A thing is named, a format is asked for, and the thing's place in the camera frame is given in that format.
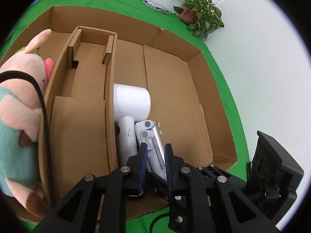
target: green tablecloth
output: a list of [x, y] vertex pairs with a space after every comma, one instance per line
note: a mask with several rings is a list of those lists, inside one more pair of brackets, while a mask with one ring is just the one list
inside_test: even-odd
[[[245, 166], [246, 163], [249, 161], [248, 149], [240, 116], [238, 114], [238, 110], [228, 88], [228, 85], [207, 46], [198, 37], [193, 37], [192, 33], [186, 29], [187, 26], [185, 26], [175, 14], [164, 15], [162, 13], [152, 11], [140, 0], [40, 0], [39, 2], [33, 4], [25, 12], [23, 17], [17, 23], [12, 38], [4, 45], [4, 47], [0, 51], [0, 57], [4, 55], [6, 50], [18, 37], [21, 31], [23, 31], [34, 19], [36, 19], [40, 14], [42, 14], [45, 10], [53, 5], [88, 6], [114, 11], [157, 25], [160, 28], [165, 28], [201, 49], [217, 83], [237, 150], [238, 162], [232, 169], [230, 169], [229, 172], [246, 180]], [[168, 212], [168, 208], [138, 219], [128, 221], [126, 224], [127, 232], [149, 232], [149, 225], [151, 221], [157, 215], [166, 212]], [[155, 225], [154, 232], [171, 232], [167, 228], [167, 223], [168, 218], [161, 219]], [[32, 229], [35, 226], [31, 223], [26, 222], [24, 222], [24, 224], [28, 229]]]

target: plant pot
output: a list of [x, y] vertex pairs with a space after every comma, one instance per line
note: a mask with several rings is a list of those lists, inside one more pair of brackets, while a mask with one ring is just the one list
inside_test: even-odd
[[184, 9], [183, 12], [180, 14], [179, 19], [185, 24], [189, 25], [197, 21], [197, 14], [194, 11]]

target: plush toy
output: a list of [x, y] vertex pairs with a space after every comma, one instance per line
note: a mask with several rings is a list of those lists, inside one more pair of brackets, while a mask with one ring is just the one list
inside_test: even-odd
[[[0, 67], [0, 73], [15, 70], [30, 74], [44, 95], [54, 62], [43, 60], [37, 48], [51, 33], [47, 29], [35, 36]], [[39, 185], [36, 142], [41, 114], [39, 97], [31, 83], [21, 79], [0, 83], [0, 188], [39, 218], [49, 211]]]

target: cardboard insert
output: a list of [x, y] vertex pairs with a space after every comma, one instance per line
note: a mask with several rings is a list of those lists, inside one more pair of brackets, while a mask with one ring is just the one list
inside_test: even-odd
[[[163, 142], [171, 143], [174, 154], [187, 163], [207, 166], [213, 162], [224, 170], [236, 163], [217, 85], [195, 46], [169, 31], [158, 31], [157, 26], [115, 12], [54, 6], [21, 33], [0, 64], [46, 28], [55, 31], [39, 52], [55, 61], [45, 102], [57, 199], [84, 175], [105, 175], [118, 168], [114, 83], [149, 91], [148, 118], [161, 123]], [[47, 191], [43, 125], [38, 146], [41, 182]], [[20, 217], [38, 221], [16, 202], [14, 205]], [[141, 197], [128, 198], [127, 219], [165, 206], [167, 202], [146, 187]]]

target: cardboard flap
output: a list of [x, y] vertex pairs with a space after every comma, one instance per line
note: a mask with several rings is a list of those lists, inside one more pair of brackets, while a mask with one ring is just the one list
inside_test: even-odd
[[203, 107], [214, 161], [237, 161], [232, 133], [224, 106], [214, 77], [202, 52], [198, 52], [188, 62], [188, 65], [197, 95]]
[[160, 122], [162, 142], [172, 144], [175, 155], [206, 166], [211, 146], [187, 62], [149, 46], [144, 46], [144, 56], [151, 97], [148, 118]]
[[142, 45], [117, 40], [114, 82], [148, 89]]
[[110, 173], [105, 133], [105, 101], [55, 96], [50, 141], [58, 199], [85, 175]]

